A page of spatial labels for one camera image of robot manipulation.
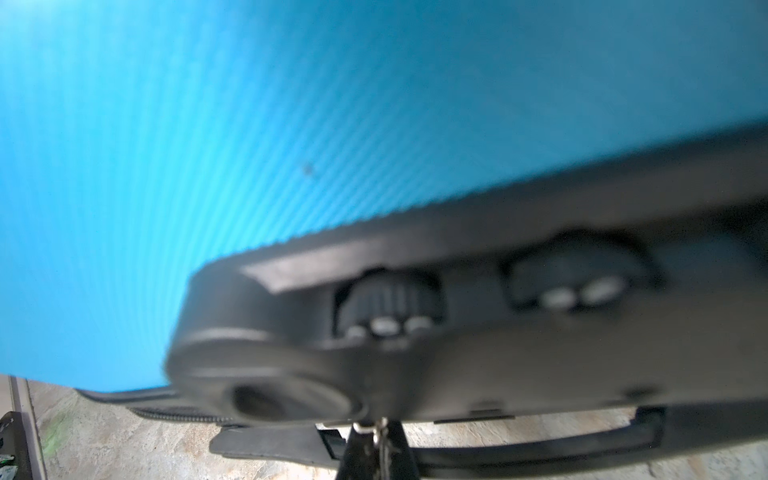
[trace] blue ribbed surface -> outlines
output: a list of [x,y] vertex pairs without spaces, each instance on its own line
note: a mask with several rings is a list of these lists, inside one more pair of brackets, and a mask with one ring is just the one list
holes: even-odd
[[757,0],[6,0],[0,371],[163,385],[207,261],[764,118],[767,87]]

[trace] marble floor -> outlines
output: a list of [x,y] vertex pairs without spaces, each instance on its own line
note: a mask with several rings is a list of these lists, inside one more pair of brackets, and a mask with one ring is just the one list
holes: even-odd
[[[49,480],[256,480],[334,478],[335,472],[282,462],[231,460],[208,452],[213,425],[143,420],[120,407],[90,402],[71,389],[30,382]],[[460,425],[407,425],[420,446],[498,445],[596,432],[623,425],[630,412],[537,415]],[[558,477],[567,480],[725,480],[768,478],[768,442]]]

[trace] stone tile floor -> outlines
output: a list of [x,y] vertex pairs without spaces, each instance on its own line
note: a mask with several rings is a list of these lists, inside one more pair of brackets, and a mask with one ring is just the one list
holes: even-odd
[[[90,402],[65,387],[39,382],[29,385],[50,480],[333,479],[335,475],[334,471],[324,468],[221,458],[207,449],[218,430],[213,425],[152,422],[120,407]],[[413,445],[497,445],[614,428],[626,423],[629,413],[606,410],[473,424],[417,424],[407,425],[406,429]],[[768,442],[557,478],[765,479],[768,478]]]

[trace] tile floor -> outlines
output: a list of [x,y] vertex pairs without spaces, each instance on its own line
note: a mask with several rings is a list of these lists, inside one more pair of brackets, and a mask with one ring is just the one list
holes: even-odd
[[[256,480],[328,478],[335,472],[282,462],[230,460],[208,452],[213,425],[143,420],[90,402],[71,389],[30,382],[49,480]],[[622,425],[626,410],[537,415],[462,425],[407,425],[414,445],[494,445]],[[768,478],[768,442],[706,455],[558,477],[567,480],[725,480]]]

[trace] zipper teeth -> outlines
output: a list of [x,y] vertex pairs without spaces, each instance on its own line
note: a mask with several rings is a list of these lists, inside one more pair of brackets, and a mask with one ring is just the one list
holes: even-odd
[[177,415],[143,409],[129,408],[129,410],[143,419],[164,420],[165,422],[231,423],[233,421],[227,417],[217,417],[213,415]]

